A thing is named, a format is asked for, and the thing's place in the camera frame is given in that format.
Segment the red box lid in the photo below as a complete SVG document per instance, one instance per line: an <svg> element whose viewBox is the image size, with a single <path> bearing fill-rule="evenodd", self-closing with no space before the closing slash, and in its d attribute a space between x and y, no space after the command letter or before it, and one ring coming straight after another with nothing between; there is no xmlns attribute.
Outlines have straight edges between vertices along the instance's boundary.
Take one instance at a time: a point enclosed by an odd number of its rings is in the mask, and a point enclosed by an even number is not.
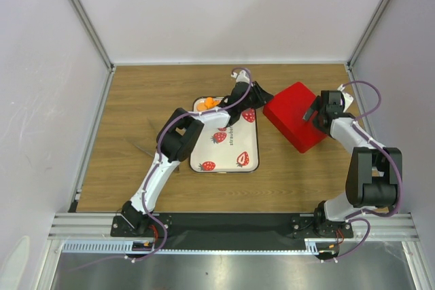
<svg viewBox="0 0 435 290"><path fill-rule="evenodd" d="M315 98L315 94L298 81L280 91L263 107L263 114L300 153L307 152L327 137L311 121L303 120Z"/></svg>

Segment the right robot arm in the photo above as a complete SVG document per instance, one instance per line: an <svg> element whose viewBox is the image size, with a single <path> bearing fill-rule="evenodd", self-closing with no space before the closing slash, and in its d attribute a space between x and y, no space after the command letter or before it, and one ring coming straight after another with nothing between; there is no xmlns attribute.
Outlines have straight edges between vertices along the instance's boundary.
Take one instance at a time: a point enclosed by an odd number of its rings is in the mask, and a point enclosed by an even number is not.
<svg viewBox="0 0 435 290"><path fill-rule="evenodd" d="M313 230L322 237L363 213L391 217L402 200L401 151L374 140L347 112L350 103L342 90L323 90L303 116L351 154L345 192L314 211Z"/></svg>

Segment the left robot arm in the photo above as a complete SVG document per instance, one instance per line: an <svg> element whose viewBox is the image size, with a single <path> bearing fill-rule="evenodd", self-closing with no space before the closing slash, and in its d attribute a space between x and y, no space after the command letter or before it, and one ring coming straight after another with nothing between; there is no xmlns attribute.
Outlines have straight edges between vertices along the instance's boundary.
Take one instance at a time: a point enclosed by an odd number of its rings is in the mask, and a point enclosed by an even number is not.
<svg viewBox="0 0 435 290"><path fill-rule="evenodd" d="M231 94L205 111L176 109L156 137L152 165L136 193L121 209L125 226L135 236L144 235L150 227L156 201L172 172L193 152L206 128L227 128L239 121L248 109L259 109L274 96L257 82L238 81Z"/></svg>

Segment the metal serving tongs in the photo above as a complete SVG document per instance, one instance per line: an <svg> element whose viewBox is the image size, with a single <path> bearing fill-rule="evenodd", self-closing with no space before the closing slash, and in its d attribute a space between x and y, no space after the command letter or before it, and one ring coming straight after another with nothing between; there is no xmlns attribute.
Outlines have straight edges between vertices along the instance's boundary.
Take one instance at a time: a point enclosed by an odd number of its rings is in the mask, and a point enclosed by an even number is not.
<svg viewBox="0 0 435 290"><path fill-rule="evenodd" d="M151 135L146 137L125 137L124 140L135 146L138 150L147 154L149 157L153 158L156 152L156 137L158 136L158 130L151 121L147 118L148 126L151 130Z"/></svg>

